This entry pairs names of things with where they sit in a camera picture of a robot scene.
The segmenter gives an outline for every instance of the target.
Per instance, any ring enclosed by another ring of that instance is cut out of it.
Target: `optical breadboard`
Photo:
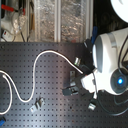
[[[33,63],[39,53],[54,50],[66,56],[72,63],[75,57],[84,58],[92,65],[84,44],[56,43],[0,43],[0,70],[7,72],[14,80],[21,98],[28,99],[32,92]],[[6,122],[1,128],[127,128],[128,112],[121,116],[109,116],[97,103],[94,111],[88,109],[93,94],[80,86],[80,94],[63,96],[62,89],[70,86],[70,71],[81,74],[58,55],[47,53],[37,61],[36,87],[32,100],[22,103],[12,86],[12,106],[4,115]],[[127,93],[118,96],[117,101],[126,100]],[[30,108],[43,98],[45,104],[35,113]],[[10,91],[0,74],[0,111],[9,105]],[[113,95],[100,92],[104,107],[112,112],[123,111],[127,103],[115,106]]]

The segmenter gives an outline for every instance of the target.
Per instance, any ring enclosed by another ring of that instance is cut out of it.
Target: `blue light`
[[[123,83],[123,79],[119,78],[118,79],[118,84],[122,84]]]

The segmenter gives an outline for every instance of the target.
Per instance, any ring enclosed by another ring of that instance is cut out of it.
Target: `gray surface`
[[[84,44],[53,43],[0,43],[0,69],[11,75],[22,98],[29,98],[32,90],[32,66],[36,56],[43,50],[53,49],[67,56],[72,62],[75,57],[84,56],[88,60]],[[128,127],[128,113],[119,117],[111,117],[100,107],[94,112],[88,110],[91,94],[85,91],[86,99],[79,95],[64,97],[61,89],[69,85],[70,71],[74,69],[66,61],[54,54],[46,54],[39,58],[36,67],[36,89],[29,103],[22,103],[13,88],[13,103],[5,115],[6,123],[1,128],[121,128]],[[116,110],[113,98],[101,94],[103,104],[109,110]],[[44,97],[44,107],[31,114],[29,108],[36,98]],[[0,75],[0,111],[7,108],[9,89]]]

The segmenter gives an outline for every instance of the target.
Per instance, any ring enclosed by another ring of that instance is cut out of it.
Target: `metal clamp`
[[[45,104],[45,101],[44,101],[43,98],[41,98],[39,101],[37,101],[37,102],[35,103],[35,105],[33,105],[33,106],[30,108],[30,111],[31,111],[32,113],[35,113],[35,112],[38,111],[38,110],[42,107],[42,105],[44,105],[44,104]]]

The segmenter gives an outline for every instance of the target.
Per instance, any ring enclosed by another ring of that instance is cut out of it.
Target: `white cable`
[[[11,105],[12,105],[12,89],[11,89],[11,84],[10,84],[9,80],[7,79],[7,77],[5,75],[3,75],[3,78],[7,81],[8,86],[9,86],[9,90],[10,90],[10,103],[9,103],[9,106],[8,106],[7,110],[5,112],[0,112],[0,115],[6,114],[10,110]]]
[[[41,52],[41,53],[36,57],[36,59],[35,59],[35,61],[34,61],[34,66],[33,66],[33,89],[32,89],[31,96],[30,96],[30,98],[29,98],[28,100],[23,100],[23,99],[21,99],[21,97],[20,97],[20,95],[19,95],[19,92],[18,92],[18,90],[17,90],[17,88],[16,88],[16,85],[15,85],[14,81],[12,80],[12,78],[10,77],[10,75],[7,74],[6,72],[0,70],[0,73],[4,74],[4,75],[3,75],[3,78],[7,81],[8,85],[9,85],[9,88],[10,88],[10,104],[9,104],[9,107],[8,107],[8,109],[7,109],[5,112],[0,112],[0,115],[6,114],[6,113],[9,111],[9,109],[10,109],[10,107],[11,107],[11,104],[12,104],[12,89],[11,89],[11,85],[10,85],[10,83],[9,83],[9,80],[12,82],[12,84],[13,84],[13,86],[14,86],[14,88],[15,88],[16,94],[17,94],[17,96],[18,96],[18,98],[19,98],[19,100],[20,100],[21,102],[27,103],[27,102],[29,102],[29,101],[32,99],[32,97],[33,97],[33,95],[34,95],[34,90],[35,90],[35,68],[36,68],[36,62],[37,62],[37,60],[39,59],[39,57],[40,57],[41,55],[46,54],[46,53],[54,53],[54,54],[56,54],[56,55],[61,56],[61,57],[64,58],[72,67],[74,67],[77,71],[79,71],[81,74],[83,74],[83,72],[82,72],[80,69],[78,69],[75,65],[73,65],[64,55],[62,55],[62,54],[60,54],[60,53],[58,53],[58,52],[52,51],[52,50],[43,51],[43,52]]]

